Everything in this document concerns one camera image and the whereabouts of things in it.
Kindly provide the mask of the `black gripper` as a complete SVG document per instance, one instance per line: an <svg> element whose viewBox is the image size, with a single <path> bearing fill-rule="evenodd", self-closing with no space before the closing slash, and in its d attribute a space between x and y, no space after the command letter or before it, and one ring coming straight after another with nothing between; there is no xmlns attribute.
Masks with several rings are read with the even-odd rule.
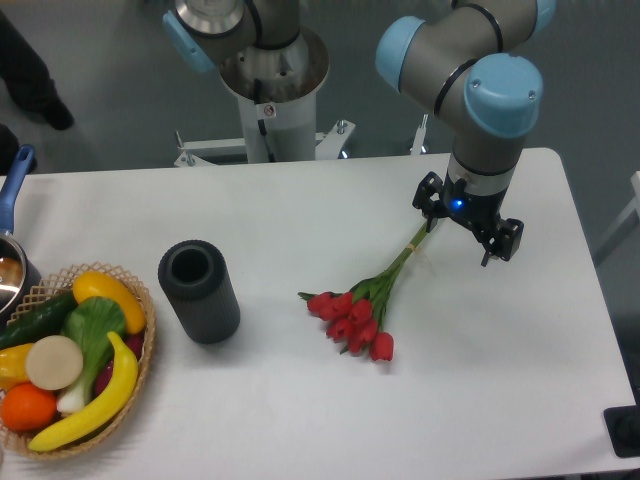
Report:
<svg viewBox="0 0 640 480"><path fill-rule="evenodd" d="M500 208L506 190L492 195L476 195L465 190L466 180L454 182L446 176L444 185L435 172L429 172L418 184L412 206L419 210L430 233L441 218L450 218L457 224L480 236L485 253L481 265L497 258L508 262L519 249L524 223L518 219L501 219Z"/></svg>

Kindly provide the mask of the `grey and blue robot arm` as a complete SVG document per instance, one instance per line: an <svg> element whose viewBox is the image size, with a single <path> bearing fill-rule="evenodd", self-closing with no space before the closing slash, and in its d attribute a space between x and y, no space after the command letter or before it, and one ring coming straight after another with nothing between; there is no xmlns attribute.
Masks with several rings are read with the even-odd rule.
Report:
<svg viewBox="0 0 640 480"><path fill-rule="evenodd" d="M413 205L429 226L469 230L485 258L509 260L524 225L501 204L534 127L543 80L513 49L552 19L552 1L455 1L444 19L405 16L382 35L378 74L444 122L454 142L444 177L427 175ZM315 160L316 93L329 70L324 42L296 1L178 1L163 27L196 71L217 69L237 101L252 163Z"/></svg>

